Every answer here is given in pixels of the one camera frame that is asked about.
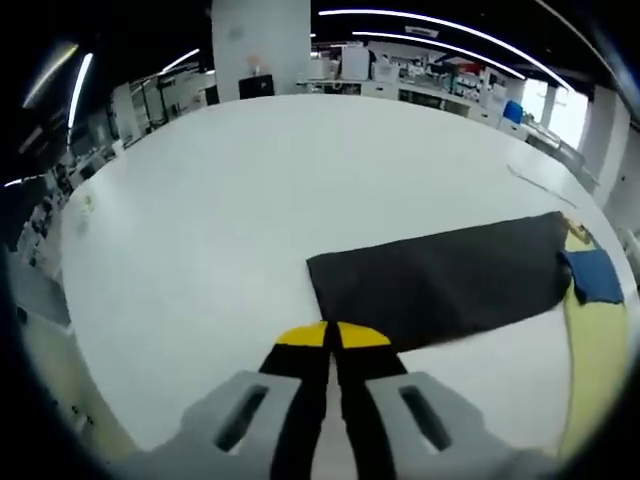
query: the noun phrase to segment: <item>ceiling light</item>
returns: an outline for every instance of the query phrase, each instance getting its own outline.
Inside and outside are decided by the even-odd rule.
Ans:
[[[397,35],[395,33],[353,32],[353,34],[365,35],[369,37],[384,37],[384,38],[396,38],[398,40],[410,40],[412,42],[427,43],[429,45],[434,45],[436,47],[447,48],[449,50],[453,50],[454,52],[462,53],[468,57],[473,57],[473,58],[477,58],[478,60],[482,60],[483,62],[488,63],[489,65],[493,65],[494,67],[497,67],[501,70],[504,70],[505,72],[510,73],[514,77],[517,77],[521,80],[525,79],[524,75],[522,75],[521,73],[516,72],[515,70],[507,67],[506,65],[502,65],[501,63],[491,60],[490,58],[484,57],[474,52],[470,52],[469,50],[465,50],[464,48],[454,47],[453,45],[448,45],[442,42],[436,42],[435,40],[427,40],[426,38],[410,37],[409,35]]]
[[[26,182],[27,180],[33,180],[35,178],[40,178],[40,177],[44,177],[44,173],[41,173],[40,175],[32,175],[31,177],[18,178],[17,180],[11,180],[10,182],[5,183],[4,186],[10,187],[12,185],[20,185],[21,183]]]
[[[413,20],[422,20],[422,21],[425,21],[425,22],[437,23],[438,25],[444,25],[445,27],[451,27],[451,28],[455,28],[457,30],[462,30],[463,32],[470,33],[470,34],[475,35],[477,37],[480,37],[480,38],[482,38],[484,40],[488,40],[489,42],[493,42],[496,45],[500,45],[503,48],[506,48],[510,52],[515,53],[516,55],[524,58],[528,62],[530,62],[533,65],[535,65],[536,67],[538,67],[540,70],[542,70],[547,75],[549,75],[551,78],[556,80],[560,85],[562,85],[564,88],[566,88],[570,92],[574,92],[575,91],[571,85],[569,85],[565,80],[563,80],[553,70],[551,70],[549,67],[543,65],[542,63],[540,63],[539,61],[537,61],[535,58],[531,57],[530,55],[527,55],[522,50],[519,50],[518,48],[514,47],[513,45],[509,45],[508,43],[503,42],[502,40],[499,40],[499,39],[497,39],[495,37],[492,37],[491,35],[487,35],[486,33],[481,32],[479,30],[476,30],[474,28],[470,28],[470,27],[466,27],[464,25],[460,25],[459,23],[450,22],[448,20],[442,20],[440,18],[429,17],[427,15],[418,15],[418,14],[415,14],[415,13],[405,13],[405,12],[395,12],[393,10],[375,10],[375,9],[358,9],[358,8],[354,8],[354,9],[344,9],[344,10],[324,10],[324,11],[318,12],[318,15],[320,15],[320,16],[325,16],[325,15],[349,15],[349,14],[386,15],[386,16],[390,16],[390,17],[410,18],[410,19],[413,19]]]
[[[11,185],[20,185],[22,183],[22,181],[23,181],[22,178],[19,178],[17,180],[11,180],[10,182],[5,183],[4,186],[5,187],[10,187]]]
[[[179,59],[171,62],[169,65],[167,65],[166,67],[164,67],[162,70],[160,70],[160,73],[164,73],[167,70],[171,70],[173,67],[175,67],[176,65],[178,65],[181,62],[184,62],[187,58],[194,56],[196,53],[198,53],[200,51],[199,48],[196,48],[195,50],[191,50],[189,53],[185,53],[183,56],[181,56]]]
[[[69,108],[69,122],[67,126],[69,129],[73,127],[73,122],[76,118],[76,108],[78,108],[78,98],[80,98],[80,90],[82,90],[82,83],[84,77],[87,75],[89,65],[93,60],[93,53],[87,53],[82,59],[82,65],[80,65],[80,71],[78,72],[78,78],[76,78],[76,85],[73,87],[73,95],[71,96],[71,107]]]
[[[77,49],[78,45],[71,45],[64,51],[60,52],[60,55],[53,60],[51,66],[36,80],[35,85],[29,91],[27,98],[22,104],[23,108],[28,108],[31,106],[31,102],[36,97],[38,92],[42,89],[44,84],[47,83],[47,81],[53,76],[53,74],[56,73],[58,69],[71,58],[71,56],[76,52]]]

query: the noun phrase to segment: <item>window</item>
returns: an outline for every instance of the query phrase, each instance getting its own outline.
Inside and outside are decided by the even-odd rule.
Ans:
[[[544,110],[544,99],[547,96],[549,85],[540,80],[527,79],[524,82],[524,92],[522,94],[522,108],[525,112],[533,115],[533,119],[540,123],[542,111]]]
[[[556,92],[549,130],[575,149],[582,136],[588,103],[587,97],[581,93],[572,93],[565,88],[558,88]]]

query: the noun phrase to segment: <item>blue cloth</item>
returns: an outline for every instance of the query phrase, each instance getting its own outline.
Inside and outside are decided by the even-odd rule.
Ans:
[[[504,107],[504,111],[502,112],[502,116],[508,118],[514,123],[520,124],[522,123],[522,116],[524,115],[524,111],[522,109],[522,105],[518,102],[514,102],[513,100],[509,100],[507,105]]]
[[[580,303],[624,301],[616,270],[603,249],[561,254],[571,267]]]

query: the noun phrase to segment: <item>ceiling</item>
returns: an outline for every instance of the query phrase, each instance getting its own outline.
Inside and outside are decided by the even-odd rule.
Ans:
[[[610,0],[606,5],[599,3],[597,7],[588,1],[549,0],[547,3],[590,39],[596,38],[590,19],[598,18],[601,28],[615,32],[613,41],[626,60],[631,65],[639,65],[639,59],[634,58],[628,48],[633,45],[631,33],[619,28],[621,12],[625,10],[613,6],[617,1]],[[8,85],[4,107],[14,119],[5,137],[9,139],[5,148],[15,151],[35,124],[46,122],[53,114],[66,117],[85,52],[93,52],[95,57],[83,88],[79,119],[104,105],[115,86],[157,72],[194,48],[201,49],[202,68],[212,68],[210,0],[181,0],[172,3],[171,8],[167,5],[157,0],[100,3],[58,0],[16,4],[13,18],[9,19],[12,30],[7,32],[5,29],[2,34],[7,37],[3,39],[5,45],[14,46],[5,49],[11,74],[5,76]],[[311,5],[311,30],[317,34],[316,41],[350,39],[353,30],[404,33],[405,25],[419,25],[439,30],[439,41],[475,51],[500,63],[527,67],[522,59],[494,44],[445,27],[372,15],[316,15],[319,10],[336,8],[383,8],[421,13],[476,28],[520,48],[558,72],[573,72],[574,78],[568,80],[576,88],[588,90],[585,85],[591,82],[612,84],[609,71],[593,52],[536,0],[486,0],[473,4],[426,0],[311,0]],[[47,53],[60,40],[75,42],[80,50],[60,70],[39,108],[25,111],[21,108],[25,94],[42,68]],[[526,74],[548,79],[535,68]],[[2,178],[28,175],[38,169],[29,162],[16,162],[7,155],[3,156],[2,162],[3,170],[8,170]]]

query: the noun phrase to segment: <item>white table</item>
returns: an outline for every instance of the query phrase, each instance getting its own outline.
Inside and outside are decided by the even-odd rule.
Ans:
[[[552,210],[608,250],[636,329],[636,285],[612,228],[569,172],[529,145],[402,102],[231,102],[149,135],[73,194],[65,292],[98,388],[151,449],[189,405],[256,369],[280,333],[320,319],[306,258]],[[475,403],[511,444],[557,444],[570,373],[561,307],[401,357]]]

